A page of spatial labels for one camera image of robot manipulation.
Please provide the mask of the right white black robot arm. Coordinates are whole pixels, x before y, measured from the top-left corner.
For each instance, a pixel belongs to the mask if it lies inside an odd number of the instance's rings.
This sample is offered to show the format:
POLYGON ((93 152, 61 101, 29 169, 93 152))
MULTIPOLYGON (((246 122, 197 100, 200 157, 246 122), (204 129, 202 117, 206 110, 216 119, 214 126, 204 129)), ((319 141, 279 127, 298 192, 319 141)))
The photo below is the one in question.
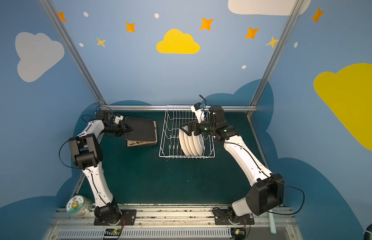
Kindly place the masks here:
POLYGON ((196 120, 180 125, 183 137, 197 138, 201 134, 212 136, 231 154, 245 173, 251 189, 245 197, 233 202, 228 207, 232 220, 248 214, 259 216, 283 203, 284 179, 280 174, 273 174, 247 147, 239 132, 227 124, 225 112, 221 106, 208 109, 209 117, 201 103, 191 106, 196 120))

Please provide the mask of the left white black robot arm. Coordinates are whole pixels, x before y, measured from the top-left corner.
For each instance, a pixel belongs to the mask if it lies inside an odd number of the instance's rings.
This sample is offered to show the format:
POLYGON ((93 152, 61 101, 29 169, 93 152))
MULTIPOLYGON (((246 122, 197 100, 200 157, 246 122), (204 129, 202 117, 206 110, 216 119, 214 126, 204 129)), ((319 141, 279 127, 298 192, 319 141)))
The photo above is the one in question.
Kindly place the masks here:
POLYGON ((120 220, 121 212, 104 176, 103 152, 98 137, 102 133, 120 137, 132 130, 125 125, 123 116, 115 116, 112 110, 99 110, 96 118, 90 120, 84 130, 68 139, 73 164, 88 179, 95 199, 95 217, 102 223, 120 220))

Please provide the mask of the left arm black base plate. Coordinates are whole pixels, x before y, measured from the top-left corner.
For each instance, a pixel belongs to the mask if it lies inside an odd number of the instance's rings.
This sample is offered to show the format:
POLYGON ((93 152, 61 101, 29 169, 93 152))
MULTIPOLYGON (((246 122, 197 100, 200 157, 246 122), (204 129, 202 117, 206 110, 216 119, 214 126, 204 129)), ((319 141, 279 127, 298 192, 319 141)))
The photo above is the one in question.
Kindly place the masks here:
POLYGON ((120 210, 120 217, 115 221, 104 221, 95 219, 94 226, 133 226, 136 220, 137 211, 133 209, 120 210))

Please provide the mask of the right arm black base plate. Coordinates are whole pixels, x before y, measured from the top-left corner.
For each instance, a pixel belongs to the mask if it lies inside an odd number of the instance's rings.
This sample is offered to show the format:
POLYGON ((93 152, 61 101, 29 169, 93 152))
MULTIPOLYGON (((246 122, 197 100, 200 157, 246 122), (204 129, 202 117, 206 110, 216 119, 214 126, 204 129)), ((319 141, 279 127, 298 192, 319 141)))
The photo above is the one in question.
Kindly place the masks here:
POLYGON ((213 208, 216 225, 254 225, 254 217, 252 214, 237 216, 232 209, 213 208))

